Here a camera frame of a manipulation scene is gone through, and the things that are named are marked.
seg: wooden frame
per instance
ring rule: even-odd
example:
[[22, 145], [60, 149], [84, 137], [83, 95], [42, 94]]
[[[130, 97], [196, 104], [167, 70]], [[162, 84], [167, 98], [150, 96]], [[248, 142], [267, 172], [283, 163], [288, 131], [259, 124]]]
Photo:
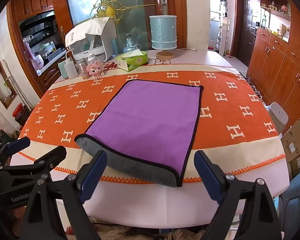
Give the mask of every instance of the wooden frame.
[[235, 11], [234, 11], [234, 29], [232, 44], [230, 49], [230, 56], [236, 57], [239, 51], [240, 37], [241, 37], [241, 27], [242, 27], [242, 0], [235, 0]]
[[[67, 0], [52, 0], [56, 15], [56, 20], [62, 38], [73, 28]], [[155, 0], [157, 15], [162, 14], [160, 0]], [[168, 0], [168, 13], [177, 16], [177, 46], [186, 48], [187, 46], [187, 12], [186, 0]]]
[[19, 29], [16, 13], [14, 10], [14, 0], [10, 0], [7, 4], [7, 22], [8, 29], [11, 37], [11, 41], [14, 50], [17, 54], [20, 65], [26, 74], [30, 84], [32, 85], [34, 91], [37, 93], [39, 98], [42, 98], [44, 93], [47, 91], [45, 85], [41, 82], [35, 69], [33, 68], [31, 62], [26, 59], [26, 49], [23, 44], [21, 32]]
[[14, 90], [13, 86], [11, 85], [10, 81], [9, 81], [9, 80], [6, 81], [7, 75], [6, 75], [6, 73], [5, 73], [5, 71], [4, 71], [3, 67], [2, 67], [1, 62], [0, 62], [0, 74], [2, 75], [2, 78], [3, 78], [3, 80], [6, 82], [7, 86], [11, 89], [12, 95], [13, 95], [13, 97], [11, 98], [11, 101], [8, 102], [8, 103], [5, 103], [4, 100], [0, 97], [1, 103], [3, 104], [3, 106], [4, 106], [6, 109], [8, 109], [8, 107], [11, 105], [11, 103], [13, 102], [13, 100], [16, 98], [17, 93], [16, 93], [16, 91]]

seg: floor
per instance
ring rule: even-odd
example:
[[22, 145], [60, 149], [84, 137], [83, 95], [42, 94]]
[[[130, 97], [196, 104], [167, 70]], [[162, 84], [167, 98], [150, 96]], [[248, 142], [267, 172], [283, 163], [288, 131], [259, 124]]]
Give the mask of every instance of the floor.
[[232, 66], [234, 67], [237, 71], [241, 72], [244, 74], [244, 76], [247, 75], [247, 70], [248, 67], [243, 64], [240, 60], [238, 60], [236, 57], [232, 57], [229, 55], [223, 56], [223, 58]]

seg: metal screw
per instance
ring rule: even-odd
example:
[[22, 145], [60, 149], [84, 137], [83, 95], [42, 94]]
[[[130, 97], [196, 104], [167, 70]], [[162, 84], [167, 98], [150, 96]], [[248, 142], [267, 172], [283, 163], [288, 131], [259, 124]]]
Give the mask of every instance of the metal screw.
[[67, 177], [69, 180], [74, 180], [75, 179], [75, 174], [74, 173], [71, 173], [68, 175]]
[[265, 181], [263, 179], [257, 179], [257, 183], [260, 185], [263, 185], [265, 183]]
[[234, 180], [234, 175], [232, 175], [232, 174], [227, 174], [227, 175], [226, 175], [226, 179], [228, 179], [228, 180]]
[[38, 179], [37, 183], [38, 185], [42, 185], [44, 183], [44, 179]]

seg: green tissue box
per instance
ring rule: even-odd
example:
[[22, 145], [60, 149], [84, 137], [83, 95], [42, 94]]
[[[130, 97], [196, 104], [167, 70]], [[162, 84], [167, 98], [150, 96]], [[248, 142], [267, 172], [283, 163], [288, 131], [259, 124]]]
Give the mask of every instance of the green tissue box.
[[148, 53], [145, 51], [141, 51], [142, 55], [133, 56], [133, 57], [121, 57], [117, 56], [117, 65], [118, 68], [124, 69], [126, 71], [130, 71], [139, 67], [145, 63], [148, 63]]

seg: table lamp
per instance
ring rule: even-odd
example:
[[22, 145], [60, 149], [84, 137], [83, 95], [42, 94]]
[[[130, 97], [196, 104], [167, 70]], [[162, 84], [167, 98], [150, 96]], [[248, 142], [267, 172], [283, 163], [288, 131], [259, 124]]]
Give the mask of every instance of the table lamp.
[[177, 17], [155, 15], [150, 17], [152, 48], [162, 50], [156, 54], [159, 60], [172, 60], [171, 49], [177, 47]]

